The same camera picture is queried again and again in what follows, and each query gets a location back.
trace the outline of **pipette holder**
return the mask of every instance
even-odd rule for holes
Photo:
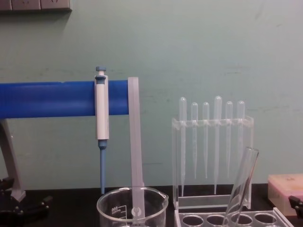
[[[219,178],[218,188],[230,185],[230,191],[217,190],[214,195],[214,143],[215,127],[220,127],[219,149]],[[226,128],[231,127],[231,158],[229,176],[226,164]],[[239,136],[239,126],[243,128],[243,136]],[[181,193],[181,128],[186,128],[186,176],[184,195]],[[197,169],[194,177],[192,136],[193,127],[197,127]],[[205,174],[203,142],[204,128],[208,127],[208,167]],[[253,147],[254,119],[245,116],[244,119],[198,120],[178,121],[172,119],[172,159],[173,159],[173,202],[176,210],[195,208],[226,207],[229,202],[232,185],[239,169],[241,157],[238,155],[239,144]],[[244,206],[250,209],[251,184],[245,197]]]

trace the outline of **electrical outlet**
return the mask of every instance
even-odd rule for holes
[[[11,2],[10,0],[0,0],[0,11],[10,11]]]
[[[71,9],[69,0],[41,0],[41,9]]]
[[[40,0],[11,0],[13,10],[39,10]]]

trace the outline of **pink box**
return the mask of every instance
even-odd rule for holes
[[[268,176],[268,198],[285,216],[296,216],[288,200],[291,195],[303,200],[303,174]]]

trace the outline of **transfer pipette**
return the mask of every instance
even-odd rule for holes
[[[225,119],[227,119],[226,126],[226,164],[227,177],[229,177],[229,166],[231,162],[231,128],[232,128],[232,102],[228,101],[225,106]]]
[[[203,155],[204,155],[205,177],[207,178],[207,160],[208,160],[208,122],[207,121],[209,120],[208,102],[203,103],[202,119],[206,121],[204,125]]]
[[[187,104],[186,98],[182,97],[179,101],[179,119],[181,123],[181,184],[182,184],[182,196],[184,192],[184,183],[185,183],[185,151],[186,151],[186,113],[187,113]]]
[[[198,121],[198,103],[191,105],[191,120],[193,121],[193,161],[195,179],[197,175],[197,121]]]
[[[216,96],[214,99],[214,120],[216,125],[214,129],[214,194],[217,193],[217,182],[219,176],[219,129],[222,114],[222,98]]]
[[[239,164],[241,162],[243,153],[243,120],[245,118],[245,103],[243,101],[238,101],[237,103],[237,118],[238,122],[238,158]]]

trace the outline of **blue horizontal pole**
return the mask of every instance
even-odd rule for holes
[[[128,114],[127,80],[108,83],[109,114]],[[95,115],[93,81],[0,84],[0,119]]]

